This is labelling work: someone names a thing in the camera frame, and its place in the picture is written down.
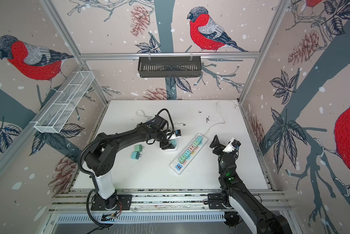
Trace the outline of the green plug adapter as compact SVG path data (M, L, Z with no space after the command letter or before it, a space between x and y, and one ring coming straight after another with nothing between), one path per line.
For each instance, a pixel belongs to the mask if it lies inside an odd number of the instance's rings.
M199 145L199 141L195 140L195 141L193 142L193 146L194 146L194 147L197 147L198 145Z
M179 162L181 164L183 164L185 161L186 161L187 157L185 155L182 155L180 158L179 158Z
M142 152L145 149L145 147L141 144L135 145L134 146L134 151L135 152Z

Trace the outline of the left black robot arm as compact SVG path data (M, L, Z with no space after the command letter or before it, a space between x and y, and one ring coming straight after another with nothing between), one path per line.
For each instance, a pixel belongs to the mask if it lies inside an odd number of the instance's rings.
M113 225L101 223L92 216L89 206L92 193L103 201L105 209L112 210L118 205L118 214L123 209L110 175L117 153L141 142L148 145L155 142L168 143L175 132L171 114L168 109L163 108L152 119L137 124L133 130L111 135L100 133L85 146L79 157L78 168L80 172L89 175L94 184L94 188L87 195L86 211L88 217L98 226L97 230L109 229Z

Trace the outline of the pink plug adapter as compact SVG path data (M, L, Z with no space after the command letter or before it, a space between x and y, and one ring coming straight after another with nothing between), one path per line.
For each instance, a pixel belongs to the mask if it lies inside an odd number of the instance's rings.
M190 148L189 148L189 151L193 152L195 149L195 147L192 145Z

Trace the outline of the white square power socket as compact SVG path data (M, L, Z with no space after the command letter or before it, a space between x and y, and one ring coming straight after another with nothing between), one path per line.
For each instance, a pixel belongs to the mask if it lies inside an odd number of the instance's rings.
M160 148L164 151L175 151L178 149L178 145L177 147L174 147L171 143L170 140L168 142L161 142L160 143Z

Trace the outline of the teal plug adapter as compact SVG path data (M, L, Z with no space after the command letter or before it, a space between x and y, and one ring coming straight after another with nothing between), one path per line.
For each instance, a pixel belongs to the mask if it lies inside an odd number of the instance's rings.
M197 141L198 143L201 143L202 140L203 140L203 137L202 137L202 136L198 136L197 139L196 139L196 141Z
M170 140L170 143L174 146L177 147L178 141L176 139Z
M185 157L189 157L190 154L191 154L191 151L187 150L187 151L184 153L184 156L185 156Z
M138 160L141 157L141 152L140 151L134 151L131 154L131 159L133 160Z

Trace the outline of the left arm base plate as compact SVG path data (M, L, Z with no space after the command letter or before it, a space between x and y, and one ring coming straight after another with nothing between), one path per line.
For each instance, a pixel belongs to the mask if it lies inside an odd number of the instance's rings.
M99 194L92 197L92 211L128 211L132 203L132 195L113 195L109 199L102 199Z

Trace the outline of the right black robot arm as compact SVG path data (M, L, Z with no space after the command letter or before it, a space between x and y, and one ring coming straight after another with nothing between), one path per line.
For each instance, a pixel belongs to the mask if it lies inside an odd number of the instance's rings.
M253 234L291 234L288 220L275 215L255 198L236 172L240 141L232 138L228 145L214 136L210 144L213 154L218 156L218 181L222 204L236 210Z

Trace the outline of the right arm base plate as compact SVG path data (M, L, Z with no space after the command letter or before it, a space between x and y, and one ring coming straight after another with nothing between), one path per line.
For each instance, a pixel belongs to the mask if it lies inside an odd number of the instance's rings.
M207 205L211 210L231 209L228 197L224 191L207 195Z

